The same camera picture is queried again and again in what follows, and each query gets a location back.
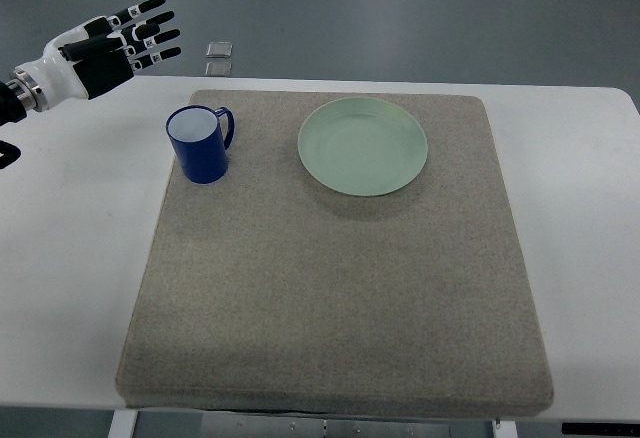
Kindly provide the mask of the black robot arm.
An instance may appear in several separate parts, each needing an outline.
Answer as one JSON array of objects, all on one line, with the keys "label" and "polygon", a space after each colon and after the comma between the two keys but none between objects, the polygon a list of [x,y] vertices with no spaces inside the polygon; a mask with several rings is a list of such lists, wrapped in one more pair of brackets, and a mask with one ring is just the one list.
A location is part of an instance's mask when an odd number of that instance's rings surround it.
[{"label": "black robot arm", "polygon": [[1,125],[22,121],[29,111],[49,108],[44,89],[24,69],[18,67],[1,83]]}]

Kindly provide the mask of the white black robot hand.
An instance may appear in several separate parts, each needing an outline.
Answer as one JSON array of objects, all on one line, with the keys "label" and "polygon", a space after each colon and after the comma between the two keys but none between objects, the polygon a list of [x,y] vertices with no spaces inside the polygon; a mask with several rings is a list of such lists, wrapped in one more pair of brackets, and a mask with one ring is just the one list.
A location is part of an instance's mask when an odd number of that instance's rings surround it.
[{"label": "white black robot hand", "polygon": [[161,47],[180,35],[177,29],[161,29],[174,13],[148,15],[165,2],[147,0],[92,18],[47,43],[39,59],[20,66],[34,85],[36,108],[47,110],[70,98],[94,99],[178,56],[180,48]]}]

